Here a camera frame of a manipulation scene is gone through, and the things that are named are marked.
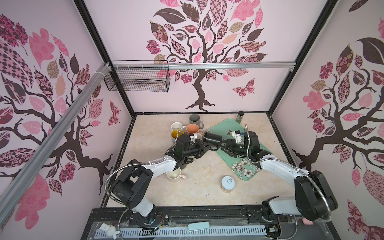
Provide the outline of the orange cream scalloped mug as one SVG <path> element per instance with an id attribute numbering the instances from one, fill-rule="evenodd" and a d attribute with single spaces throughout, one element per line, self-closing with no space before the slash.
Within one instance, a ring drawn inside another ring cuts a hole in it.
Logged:
<path id="1" fill-rule="evenodd" d="M 200 129 L 200 126 L 196 125 L 196 124 L 189 124 L 187 127 L 186 127 L 186 131 L 188 134 L 195 134 L 195 133 L 198 133 L 200 135 L 202 135 L 203 133 L 201 132 L 201 129 Z"/>

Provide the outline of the green floral tray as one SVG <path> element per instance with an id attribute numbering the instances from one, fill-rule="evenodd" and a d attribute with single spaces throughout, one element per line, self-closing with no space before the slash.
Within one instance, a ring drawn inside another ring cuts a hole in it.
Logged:
<path id="1" fill-rule="evenodd" d="M 238 124 L 233 119 L 226 119 L 206 130 L 206 132 L 221 135 L 223 137 L 223 141 L 227 139 L 232 139 L 232 132 L 235 131 L 245 133 L 247 132 L 247 129 Z M 263 144 L 261 144 L 261 148 L 268 150 Z M 223 151 L 223 149 L 220 148 L 220 144 L 217 153 L 222 158 L 222 160 L 228 165 L 228 167 L 237 175 L 237 177 L 243 181 L 250 180 L 261 170 L 260 167 L 254 165 L 254 162 L 250 162 L 246 157 L 230 157 Z"/>

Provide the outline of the dark grey mug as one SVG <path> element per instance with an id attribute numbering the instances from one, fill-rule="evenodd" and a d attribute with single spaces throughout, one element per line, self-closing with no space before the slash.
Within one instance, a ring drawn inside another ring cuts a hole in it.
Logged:
<path id="1" fill-rule="evenodd" d="M 201 117 L 198 114 L 192 114 L 189 116 L 190 124 L 197 125 L 200 129 L 204 128 L 204 123 L 201 121 Z"/>

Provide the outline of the white ribbed-bottom mug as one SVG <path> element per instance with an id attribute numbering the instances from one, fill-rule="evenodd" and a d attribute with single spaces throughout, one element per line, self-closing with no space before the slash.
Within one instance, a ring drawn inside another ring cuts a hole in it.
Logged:
<path id="1" fill-rule="evenodd" d="M 187 126 L 183 125 L 183 124 L 180 123 L 180 122 L 174 122 L 174 123 L 171 124 L 171 129 L 172 129 L 173 131 L 175 131 L 175 130 L 183 130 L 183 129 L 185 129 L 186 127 L 187 127 Z"/>

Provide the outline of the pink mug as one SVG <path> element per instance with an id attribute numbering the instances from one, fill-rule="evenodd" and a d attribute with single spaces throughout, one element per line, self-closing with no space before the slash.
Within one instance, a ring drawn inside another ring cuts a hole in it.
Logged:
<path id="1" fill-rule="evenodd" d="M 178 182 L 180 180 L 185 180 L 187 178 L 185 175 L 182 174 L 181 168 L 178 168 L 178 169 L 171 171 L 171 172 L 167 172 L 166 176 L 167 176 L 169 181 L 174 182 L 174 183 Z"/>

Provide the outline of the black white mug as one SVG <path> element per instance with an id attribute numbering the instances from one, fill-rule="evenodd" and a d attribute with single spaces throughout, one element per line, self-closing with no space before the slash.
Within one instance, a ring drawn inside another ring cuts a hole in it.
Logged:
<path id="1" fill-rule="evenodd" d="M 194 161 L 191 160 L 191 161 L 186 161 L 183 165 L 180 166 L 180 169 L 183 170 L 185 169 L 189 164 L 193 163 Z"/>

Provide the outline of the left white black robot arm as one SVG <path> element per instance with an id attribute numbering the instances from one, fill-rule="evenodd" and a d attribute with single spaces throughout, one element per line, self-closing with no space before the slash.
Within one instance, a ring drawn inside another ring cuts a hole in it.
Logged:
<path id="1" fill-rule="evenodd" d="M 155 206 L 145 198 L 151 180 L 190 164 L 190 159 L 201 158 L 208 151 L 217 151 L 218 145 L 190 136 L 177 138 L 164 155 L 154 161 L 141 163 L 131 160 L 114 171 L 106 180 L 105 191 L 110 199 L 148 218 L 155 213 Z"/>

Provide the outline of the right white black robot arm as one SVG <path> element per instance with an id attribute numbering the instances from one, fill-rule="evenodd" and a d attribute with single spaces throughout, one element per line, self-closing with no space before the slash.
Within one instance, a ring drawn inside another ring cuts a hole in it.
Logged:
<path id="1" fill-rule="evenodd" d="M 246 157 L 249 163 L 284 180 L 295 191 L 293 197 L 272 197 L 263 201 L 265 220 L 272 221 L 277 215 L 292 215 L 309 221 L 331 221 L 338 203 L 323 173 L 302 170 L 278 159 L 261 148 L 254 132 L 244 133 L 243 139 L 241 143 L 235 139 L 224 140 L 218 148 L 231 157 Z"/>

